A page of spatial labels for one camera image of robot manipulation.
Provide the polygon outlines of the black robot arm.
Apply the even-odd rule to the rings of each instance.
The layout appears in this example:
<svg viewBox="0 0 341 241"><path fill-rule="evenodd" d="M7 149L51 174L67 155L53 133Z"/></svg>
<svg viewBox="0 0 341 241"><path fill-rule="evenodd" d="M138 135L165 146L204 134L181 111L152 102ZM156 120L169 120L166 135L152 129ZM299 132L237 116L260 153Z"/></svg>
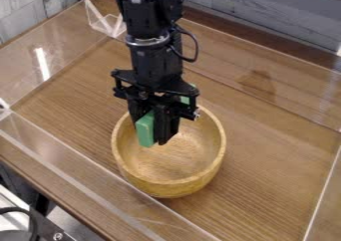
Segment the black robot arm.
<svg viewBox="0 0 341 241"><path fill-rule="evenodd" d="M129 102L141 145L164 145L177 135L180 121L198 117L200 91L182 78L182 64L197 60L182 53L182 0L117 1L133 67L113 71L116 96Z"/></svg>

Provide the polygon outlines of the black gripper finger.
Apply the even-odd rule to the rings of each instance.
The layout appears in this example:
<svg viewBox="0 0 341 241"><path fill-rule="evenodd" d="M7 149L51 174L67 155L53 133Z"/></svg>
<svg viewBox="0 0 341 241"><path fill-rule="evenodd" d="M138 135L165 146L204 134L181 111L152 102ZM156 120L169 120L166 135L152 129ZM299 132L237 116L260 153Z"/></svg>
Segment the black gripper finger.
<svg viewBox="0 0 341 241"><path fill-rule="evenodd" d="M149 101L129 100L129 111L133 122L137 122L153 109Z"/></svg>
<svg viewBox="0 0 341 241"><path fill-rule="evenodd" d="M160 104L154 110L154 139L160 145L169 143L178 133L180 115L173 106Z"/></svg>

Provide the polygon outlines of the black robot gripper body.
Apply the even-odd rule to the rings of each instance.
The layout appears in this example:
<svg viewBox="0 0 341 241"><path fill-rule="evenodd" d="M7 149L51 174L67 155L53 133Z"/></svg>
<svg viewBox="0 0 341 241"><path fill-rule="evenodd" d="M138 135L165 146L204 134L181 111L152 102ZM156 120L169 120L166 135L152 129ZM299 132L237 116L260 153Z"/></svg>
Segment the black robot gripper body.
<svg viewBox="0 0 341 241"><path fill-rule="evenodd" d="M182 45L130 45L130 53L133 68L116 69L112 73L118 98L146 101L152 95L162 96L166 91L176 91L177 86L188 83L182 78L182 62L192 62L192 58L182 55Z"/></svg>

